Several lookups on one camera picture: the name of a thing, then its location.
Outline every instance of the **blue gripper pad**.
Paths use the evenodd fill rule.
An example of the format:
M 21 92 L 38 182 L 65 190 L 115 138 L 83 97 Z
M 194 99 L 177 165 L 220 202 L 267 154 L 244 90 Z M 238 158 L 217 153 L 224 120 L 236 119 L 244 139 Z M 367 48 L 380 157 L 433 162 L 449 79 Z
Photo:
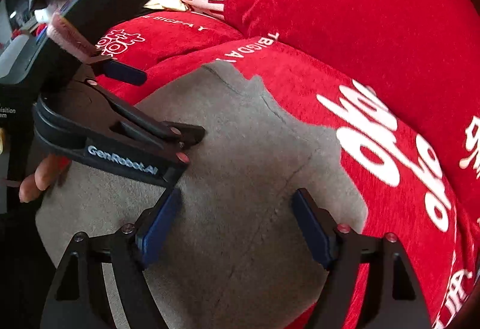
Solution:
M 314 200 L 305 188 L 295 191 L 295 194 L 292 196 L 292 209 L 303 238 L 310 249 L 313 259 L 325 269 L 328 269 L 335 259 L 332 255 L 332 251 L 335 249 L 332 246 L 333 232 L 330 235 L 325 233 L 311 206 L 315 206 L 318 210 Z M 326 210 L 320 209 L 320 211 L 324 211 L 331 218 Z
M 114 80 L 138 86 L 145 84 L 145 81 L 147 81 L 146 72 L 115 60 L 102 64 L 102 73 Z
M 163 243 L 167 237 L 173 220 L 182 206 L 182 193 L 178 188 L 172 190 L 160 209 L 158 205 L 152 211 L 158 211 L 157 216 L 150 220 L 151 226 L 144 236 L 137 236 L 136 243 L 140 251 L 141 262 L 144 268 L 158 261 Z

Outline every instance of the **red fabric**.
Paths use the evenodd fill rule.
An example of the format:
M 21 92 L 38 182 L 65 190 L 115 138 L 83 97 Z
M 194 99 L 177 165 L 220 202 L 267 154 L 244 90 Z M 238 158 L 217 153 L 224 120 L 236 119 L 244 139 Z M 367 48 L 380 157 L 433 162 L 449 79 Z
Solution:
M 203 18 L 192 13 L 168 13 L 167 16 L 174 15 L 179 20 L 186 17 L 189 17 L 192 21 Z M 219 21 L 215 22 L 212 25 L 213 27 L 222 25 Z M 123 61 L 123 57 L 133 57 L 136 49 L 143 49 L 143 51 L 157 49 L 158 45 L 161 45 L 158 36 L 163 35 L 166 30 L 176 25 L 155 20 L 155 17 L 137 19 L 122 24 L 122 28 L 129 34 L 143 36 L 146 35 L 143 31 L 144 28 L 150 30 L 151 27 L 155 27 L 157 32 L 151 34 L 151 40 L 145 38 L 144 42 L 129 46 L 123 54 L 118 54 L 117 58 Z M 181 33 L 178 34 L 178 44 L 180 46 L 183 44 L 181 35 Z M 195 36 L 198 40 L 191 40 L 192 45 L 209 43 L 207 34 L 197 33 Z M 358 138 L 363 138 L 363 140 L 364 138 L 370 138 L 370 141 L 384 150 L 388 146 L 390 146 L 388 150 L 391 150 L 391 146 L 399 149 L 401 155 L 406 157 L 406 161 L 400 161 L 391 152 L 388 154 L 385 152 L 388 159 L 392 160 L 394 168 L 398 170 L 399 181 L 397 183 L 390 181 L 386 184 L 345 150 L 342 151 L 341 163 L 356 184 L 368 207 L 368 219 L 363 232 L 375 236 L 382 236 L 385 232 L 395 232 L 399 235 L 421 282 L 432 321 L 436 320 L 440 311 L 442 322 L 446 323 L 448 321 L 449 311 L 445 307 L 442 308 L 446 290 L 450 278 L 455 272 L 466 269 L 468 273 L 474 273 L 477 245 L 473 233 L 478 230 L 476 225 L 471 224 L 462 206 L 458 203 L 446 177 L 443 175 L 441 180 L 436 180 L 434 173 L 427 166 L 422 172 L 422 162 L 427 161 L 422 161 L 419 155 L 416 145 L 417 133 L 415 131 L 392 116 L 388 119 L 394 119 L 397 122 L 396 130 L 390 130 L 396 142 L 392 138 L 385 140 L 385 136 L 383 136 L 384 140 L 379 140 L 380 137 L 375 134 L 376 126 L 369 124 L 369 122 L 376 122 L 376 119 L 365 113 L 360 107 L 355 107 L 355 109 L 364 116 L 362 124 L 351 123 L 349 118 L 338 116 L 325 107 L 316 95 L 321 95 L 338 106 L 342 106 L 341 98 L 344 101 L 347 100 L 341 91 L 342 89 L 347 94 L 350 92 L 350 97 L 351 93 L 359 94 L 355 83 L 341 72 L 299 50 L 276 42 L 272 37 L 233 40 L 175 56 L 163 54 L 165 54 L 164 59 L 146 69 L 148 80 L 139 88 L 122 83 L 116 83 L 113 86 L 113 81 L 106 81 L 105 78 L 99 78 L 99 82 L 113 89 L 117 95 L 128 102 L 136 103 L 164 84 L 196 69 L 204 62 L 216 59 L 230 60 L 246 78 L 251 78 L 255 74 L 260 75 L 265 86 L 278 103 L 301 121 L 309 124 L 326 125 L 334 129 L 350 128 Z M 137 56 L 137 67 L 144 67 L 145 62 L 150 60 L 148 57 L 142 60 L 143 57 L 146 57 L 146 55 Z M 341 86 L 347 87 L 350 91 L 345 91 Z M 385 131 L 385 125 L 381 124 L 381 126 L 384 128 L 384 132 L 388 134 L 388 131 Z M 348 144 L 342 144 L 342 146 L 345 149 Z M 433 157 L 431 151 L 428 154 L 428 157 Z M 417 175 L 413 173 L 414 167 L 411 166 L 412 164 L 416 165 Z M 423 182 L 418 177 L 419 174 L 423 176 Z M 448 209 L 437 201 L 443 214 L 445 214 L 443 221 L 446 222 L 446 224 L 438 222 L 438 224 L 443 225 L 439 228 L 431 219 L 435 215 L 429 216 L 426 211 L 425 196 L 430 192 L 441 196 L 443 190 L 445 190 L 445 197 L 451 204 L 451 208 Z M 366 271 L 362 269 L 345 328 L 355 326 L 365 281 Z M 471 276 L 468 279 L 465 276 L 462 287 L 465 292 L 469 293 L 473 288 L 473 277 Z M 303 327 L 302 323 L 307 319 L 308 312 L 299 321 L 292 324 L 289 329 Z
M 21 34 L 22 34 L 22 32 L 18 29 L 13 30 L 11 32 L 11 40 L 14 40 L 15 38 L 17 38 Z
M 344 141 L 342 165 L 369 209 L 363 232 L 380 236 L 392 231 L 400 236 L 432 321 L 437 328 L 445 325 L 471 292 L 479 241 L 479 228 L 470 217 L 480 218 L 476 198 L 480 120 L 474 124 L 480 113 L 480 20 L 469 0 L 185 1 L 224 19 L 240 33 L 215 21 L 210 27 L 218 33 L 192 27 L 186 37 L 180 23 L 153 18 L 126 22 L 115 28 L 129 34 L 114 37 L 128 42 L 117 57 L 147 71 L 148 81 L 140 88 L 107 79 L 100 82 L 135 103 L 215 59 L 232 61 L 247 78 L 262 76 L 293 116 L 337 130 Z M 195 14 L 158 16 L 201 23 Z M 145 41 L 133 41 L 137 33 Z M 168 44 L 162 42 L 164 35 Z M 355 99 L 352 95 L 361 94 L 352 78 L 373 87 L 399 118 L 396 130 L 387 129 L 392 118 L 380 112 L 381 105 L 363 88 L 370 95 L 367 101 L 355 105 L 346 96 Z M 417 133 L 433 146 L 443 172 Z M 368 161 L 354 152 L 359 141 L 384 157 L 384 167 L 398 171 L 398 184 L 391 180 L 394 172 L 382 175 L 382 169 L 373 173 L 366 167 Z M 436 173 L 441 180 L 436 180 Z M 439 211 L 445 218 L 435 224 Z M 355 326 L 365 281 L 363 268 L 346 328 Z M 450 281 L 457 281 L 466 294 L 458 294 L 458 288 L 455 294 Z M 289 329 L 303 328 L 310 313 L 311 309 Z
M 279 33 L 279 41 L 372 86 L 434 146 L 458 197 L 480 219 L 480 158 L 459 166 L 477 149 L 475 142 L 467 150 L 465 130 L 480 113 L 480 20 L 469 0 L 188 2 L 246 37 Z
M 35 36 L 39 36 L 43 30 L 46 29 L 46 27 L 48 26 L 47 23 L 40 23 L 37 27 L 37 30 L 35 30 Z

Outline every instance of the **gray upholstery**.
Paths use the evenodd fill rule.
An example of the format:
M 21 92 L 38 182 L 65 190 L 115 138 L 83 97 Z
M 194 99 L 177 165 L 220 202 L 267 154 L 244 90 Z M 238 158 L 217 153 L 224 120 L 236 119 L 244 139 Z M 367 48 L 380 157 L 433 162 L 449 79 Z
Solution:
M 363 199 L 340 166 L 334 130 L 283 111 L 260 78 L 230 64 L 204 65 L 138 106 L 158 120 L 199 124 L 179 182 L 183 208 L 146 279 L 171 329 L 281 328 L 318 298 L 325 279 L 290 209 L 306 187 L 335 220 L 360 232 Z M 152 206 L 162 190 L 73 164 L 45 198 L 37 226 L 57 264 L 71 236 L 112 232 Z M 110 304 L 127 328 L 111 268 Z

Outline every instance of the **black bracket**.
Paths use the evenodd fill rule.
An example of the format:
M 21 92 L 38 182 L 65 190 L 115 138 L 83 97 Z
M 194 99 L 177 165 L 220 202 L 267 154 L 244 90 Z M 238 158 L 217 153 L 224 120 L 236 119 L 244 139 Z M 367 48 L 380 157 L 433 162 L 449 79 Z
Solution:
M 306 329 L 343 327 L 362 263 L 369 274 L 357 328 L 431 327 L 417 276 L 394 233 L 376 238 L 337 225 L 305 188 L 292 197 L 292 208 L 313 258 L 329 271 Z
M 205 136 L 200 126 L 155 121 L 88 77 L 40 94 L 33 116 L 51 152 L 162 187 L 176 184 L 190 163 L 185 150 Z
M 114 329 L 102 263 L 111 263 L 131 329 L 166 329 L 142 270 L 157 261 L 180 207 L 180 191 L 167 190 L 135 225 L 112 235 L 76 233 L 63 255 L 45 303 L 40 329 Z M 304 188 L 292 208 L 313 257 L 329 274 L 306 329 L 342 329 L 359 265 L 370 265 L 357 328 L 430 329 L 422 291 L 409 258 L 393 233 L 383 238 L 337 225 Z
M 112 264 L 130 328 L 167 329 L 142 271 L 157 261 L 180 206 L 180 190 L 169 189 L 135 224 L 98 237 L 76 233 L 58 265 L 40 329 L 115 329 L 103 263 Z

